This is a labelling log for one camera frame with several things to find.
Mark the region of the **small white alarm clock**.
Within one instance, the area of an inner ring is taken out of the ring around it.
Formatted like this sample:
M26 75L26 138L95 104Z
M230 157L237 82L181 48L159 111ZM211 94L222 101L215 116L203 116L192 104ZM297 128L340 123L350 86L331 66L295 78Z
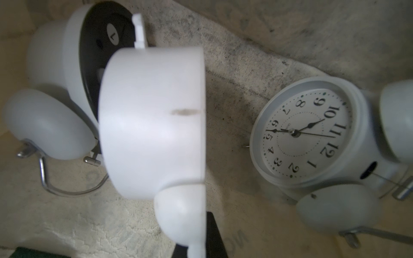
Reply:
M204 51L148 47L143 16L135 42L109 60L99 95L99 136L116 190L152 200L157 222L187 257L206 256Z

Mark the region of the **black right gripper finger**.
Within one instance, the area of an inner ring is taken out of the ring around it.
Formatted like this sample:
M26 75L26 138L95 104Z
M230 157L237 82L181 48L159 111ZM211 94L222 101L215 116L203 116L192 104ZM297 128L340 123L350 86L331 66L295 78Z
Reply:
M228 258L213 213L208 211L206 219L206 258ZM176 244L171 258L187 258L187 253L188 247Z

